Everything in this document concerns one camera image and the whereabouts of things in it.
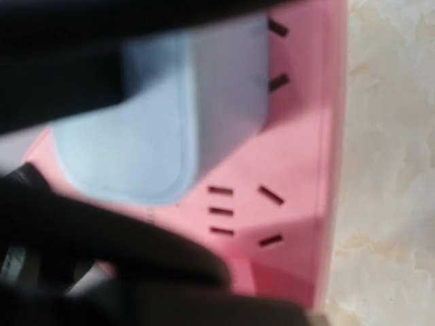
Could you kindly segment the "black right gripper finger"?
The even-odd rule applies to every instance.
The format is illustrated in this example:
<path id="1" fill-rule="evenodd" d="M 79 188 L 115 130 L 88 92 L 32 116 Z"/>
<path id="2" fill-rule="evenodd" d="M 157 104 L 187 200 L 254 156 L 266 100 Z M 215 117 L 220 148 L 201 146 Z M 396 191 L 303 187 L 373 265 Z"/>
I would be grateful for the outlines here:
<path id="1" fill-rule="evenodd" d="M 32 164 L 1 178 L 1 258 L 38 272 L 1 282 L 2 325 L 325 325 L 277 300 L 234 295 L 225 263 L 182 236 L 56 195 Z"/>
<path id="2" fill-rule="evenodd" d="M 1 64 L 110 51 L 138 37 L 276 5 L 278 1 L 2 1 Z"/>

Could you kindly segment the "light blue plug adapter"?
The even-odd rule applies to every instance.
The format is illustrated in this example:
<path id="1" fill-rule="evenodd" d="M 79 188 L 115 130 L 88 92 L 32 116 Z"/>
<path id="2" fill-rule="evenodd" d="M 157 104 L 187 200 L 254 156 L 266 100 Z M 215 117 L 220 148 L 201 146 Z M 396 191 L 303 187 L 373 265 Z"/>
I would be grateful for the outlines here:
<path id="1" fill-rule="evenodd" d="M 122 72 L 121 103 L 53 123 L 60 167 L 95 200 L 172 204 L 262 129 L 267 16 L 127 42 Z"/>

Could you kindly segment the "pink triangular power strip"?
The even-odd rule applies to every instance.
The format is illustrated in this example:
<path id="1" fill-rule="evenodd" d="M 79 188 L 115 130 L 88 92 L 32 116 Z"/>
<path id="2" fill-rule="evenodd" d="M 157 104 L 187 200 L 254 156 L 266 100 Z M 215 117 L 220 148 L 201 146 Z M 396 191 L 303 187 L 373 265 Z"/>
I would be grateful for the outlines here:
<path id="1" fill-rule="evenodd" d="M 172 204 L 106 202 L 79 193 L 56 156 L 55 122 L 23 160 L 59 194 L 208 247 L 230 268 L 235 292 L 317 310 L 325 299 L 343 133 L 346 11 L 345 1 L 301 1 L 264 13 L 266 121 Z"/>

